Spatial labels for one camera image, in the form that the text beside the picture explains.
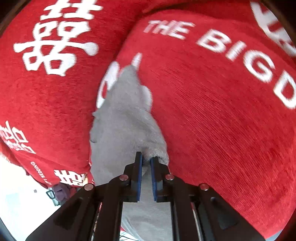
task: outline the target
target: gray object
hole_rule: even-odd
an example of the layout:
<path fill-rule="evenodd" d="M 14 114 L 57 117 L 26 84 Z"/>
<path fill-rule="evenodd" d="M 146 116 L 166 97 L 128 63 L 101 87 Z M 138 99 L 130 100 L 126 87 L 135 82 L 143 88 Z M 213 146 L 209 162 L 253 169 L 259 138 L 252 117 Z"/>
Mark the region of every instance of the gray object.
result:
<path fill-rule="evenodd" d="M 133 66 L 124 68 L 118 81 L 96 112 L 91 129 L 91 173 L 96 185 L 108 183 L 134 162 L 136 152 L 144 158 L 141 198 L 124 203 L 122 227 L 139 240 L 172 240 L 169 203 L 156 203 L 152 194 L 149 160 L 158 156 L 168 165 L 166 142 L 148 112 L 147 95 Z"/>

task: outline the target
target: blue gripper pad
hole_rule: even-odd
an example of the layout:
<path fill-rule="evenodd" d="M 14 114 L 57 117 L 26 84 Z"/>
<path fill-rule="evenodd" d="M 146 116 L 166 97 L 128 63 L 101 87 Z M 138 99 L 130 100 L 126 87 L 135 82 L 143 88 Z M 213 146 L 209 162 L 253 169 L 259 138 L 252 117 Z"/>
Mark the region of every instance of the blue gripper pad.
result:
<path fill-rule="evenodd" d="M 141 153 L 140 163 L 139 163 L 139 172 L 138 172 L 138 189 L 137 189 L 137 200 L 138 201 L 140 201 L 140 196 L 141 196 L 142 166 L 143 166 L 143 155 Z"/>
<path fill-rule="evenodd" d="M 150 166 L 151 166 L 151 178 L 152 178 L 152 192 L 153 192 L 153 197 L 154 201 L 156 201 L 156 180 L 155 180 L 155 174 L 154 174 L 154 163 L 153 160 L 150 159 Z"/>

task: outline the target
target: screw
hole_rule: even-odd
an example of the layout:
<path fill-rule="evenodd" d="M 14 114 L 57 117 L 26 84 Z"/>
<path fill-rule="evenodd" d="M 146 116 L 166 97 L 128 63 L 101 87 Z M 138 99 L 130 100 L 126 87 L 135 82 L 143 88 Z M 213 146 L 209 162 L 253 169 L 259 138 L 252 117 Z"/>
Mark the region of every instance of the screw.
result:
<path fill-rule="evenodd" d="M 119 179 L 120 179 L 121 181 L 126 181 L 126 180 L 128 180 L 128 175 L 123 174 L 123 175 L 121 175 L 121 176 L 119 177 Z"/>
<path fill-rule="evenodd" d="M 206 183 L 200 184 L 200 189 L 201 190 L 207 191 L 207 190 L 209 190 L 209 188 L 210 188 L 210 186 L 208 184 L 206 184 Z"/>
<path fill-rule="evenodd" d="M 90 191 L 90 190 L 92 190 L 94 188 L 94 186 L 92 185 L 92 184 L 86 184 L 85 186 L 84 186 L 84 189 L 86 190 L 86 191 Z"/>
<path fill-rule="evenodd" d="M 175 177 L 174 177 L 174 175 L 172 175 L 172 174 L 167 174 L 167 175 L 165 175 L 165 179 L 166 180 L 169 180 L 169 181 L 171 181 L 171 180 L 173 180 Z"/>

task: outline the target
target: white surface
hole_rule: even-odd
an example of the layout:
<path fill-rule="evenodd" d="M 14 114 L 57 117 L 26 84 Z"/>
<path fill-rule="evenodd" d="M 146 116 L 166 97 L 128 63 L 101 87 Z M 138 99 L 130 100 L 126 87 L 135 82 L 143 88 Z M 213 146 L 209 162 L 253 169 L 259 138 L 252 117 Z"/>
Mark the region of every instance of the white surface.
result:
<path fill-rule="evenodd" d="M 0 181 L 0 217 L 17 241 L 25 241 L 58 207 L 45 188 L 1 157 Z"/>

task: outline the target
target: gray towel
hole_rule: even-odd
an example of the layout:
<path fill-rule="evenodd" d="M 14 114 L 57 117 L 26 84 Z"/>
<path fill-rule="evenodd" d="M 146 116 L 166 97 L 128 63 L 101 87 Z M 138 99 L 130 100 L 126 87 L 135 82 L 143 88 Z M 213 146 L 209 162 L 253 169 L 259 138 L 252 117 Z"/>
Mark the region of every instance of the gray towel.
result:
<path fill-rule="evenodd" d="M 96 112 L 91 129 L 91 173 L 96 185 L 109 182 L 143 153 L 144 167 L 140 202 L 124 203 L 122 227 L 139 240 L 172 240 L 169 203 L 153 200 L 149 160 L 158 156 L 168 165 L 166 143 L 148 112 L 147 95 L 133 66 L 124 68 L 118 81 Z"/>

